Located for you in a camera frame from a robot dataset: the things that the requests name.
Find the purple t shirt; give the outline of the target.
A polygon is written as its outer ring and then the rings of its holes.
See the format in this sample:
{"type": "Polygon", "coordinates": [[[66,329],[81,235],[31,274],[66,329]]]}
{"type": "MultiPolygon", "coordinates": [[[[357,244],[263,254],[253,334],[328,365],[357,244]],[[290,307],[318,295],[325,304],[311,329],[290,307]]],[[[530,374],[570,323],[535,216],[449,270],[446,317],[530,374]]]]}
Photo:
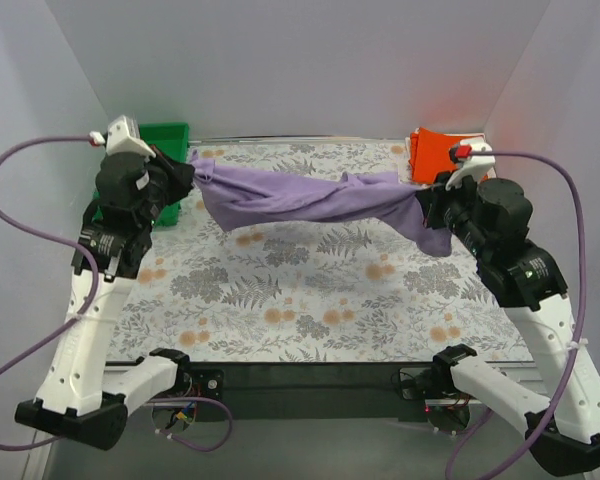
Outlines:
{"type": "Polygon", "coordinates": [[[227,166],[194,154],[194,184],[224,231],[277,222],[343,223],[377,219],[431,257],[451,255],[451,234],[424,225],[420,187],[395,172],[343,173],[338,181],[227,166]]]}

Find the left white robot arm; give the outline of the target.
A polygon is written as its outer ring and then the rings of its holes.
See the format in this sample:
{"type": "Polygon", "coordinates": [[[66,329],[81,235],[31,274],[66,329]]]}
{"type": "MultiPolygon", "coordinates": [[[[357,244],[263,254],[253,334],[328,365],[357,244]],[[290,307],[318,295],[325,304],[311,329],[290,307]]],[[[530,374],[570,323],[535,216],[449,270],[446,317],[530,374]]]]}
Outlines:
{"type": "Polygon", "coordinates": [[[83,214],[72,259],[71,297],[49,372],[17,423],[100,450],[120,439],[128,417],[163,393],[185,390],[188,355],[158,348],[118,380],[104,378],[114,326],[135,284],[162,211],[193,188],[194,168],[163,153],[106,156],[97,198],[83,214]]]}

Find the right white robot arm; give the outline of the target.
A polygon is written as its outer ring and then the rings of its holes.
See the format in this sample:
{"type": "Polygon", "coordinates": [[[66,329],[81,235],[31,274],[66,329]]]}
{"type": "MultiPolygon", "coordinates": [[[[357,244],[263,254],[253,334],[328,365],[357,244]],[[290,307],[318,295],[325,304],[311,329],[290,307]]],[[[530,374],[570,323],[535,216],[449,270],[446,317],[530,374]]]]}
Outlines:
{"type": "Polygon", "coordinates": [[[495,370],[466,346],[448,347],[433,360],[441,389],[467,393],[506,420],[549,474],[564,477],[600,467],[600,375],[582,341],[566,282],[554,258],[528,239],[533,207],[506,179],[458,187],[435,186],[417,199],[428,228],[445,228],[476,260],[477,274],[520,333],[557,407],[495,370]]]}

